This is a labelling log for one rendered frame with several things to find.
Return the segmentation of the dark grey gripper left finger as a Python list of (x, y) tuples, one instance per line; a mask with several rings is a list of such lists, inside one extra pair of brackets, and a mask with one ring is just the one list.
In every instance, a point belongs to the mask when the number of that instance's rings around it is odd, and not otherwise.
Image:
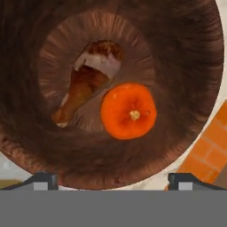
[(57, 191), (57, 176), (47, 172), (37, 172), (21, 184), (4, 187), (4, 190)]

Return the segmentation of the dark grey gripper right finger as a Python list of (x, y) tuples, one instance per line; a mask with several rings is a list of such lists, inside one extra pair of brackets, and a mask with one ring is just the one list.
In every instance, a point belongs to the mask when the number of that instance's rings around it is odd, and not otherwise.
[(204, 183), (191, 173), (170, 173), (168, 175), (168, 189), (170, 191), (224, 191), (223, 187)]

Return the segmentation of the orange squash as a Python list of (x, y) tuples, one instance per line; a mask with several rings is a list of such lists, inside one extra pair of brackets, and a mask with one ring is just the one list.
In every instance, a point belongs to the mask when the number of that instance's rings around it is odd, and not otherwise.
[(104, 95), (100, 118), (112, 137), (130, 140), (144, 136), (153, 128), (157, 110), (151, 92), (143, 84), (126, 82)]

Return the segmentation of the brown wooden bowl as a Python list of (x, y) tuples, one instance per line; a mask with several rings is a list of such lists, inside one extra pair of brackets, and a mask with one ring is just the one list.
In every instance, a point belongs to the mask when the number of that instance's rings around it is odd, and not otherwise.
[[(123, 51), (119, 73), (66, 127), (51, 115), (73, 63), (99, 40)], [(224, 41), (215, 0), (0, 0), (0, 152), (65, 187), (104, 190), (137, 183), (180, 157), (211, 114), (223, 76)], [(144, 136), (112, 137), (104, 95), (143, 84), (157, 110)]]

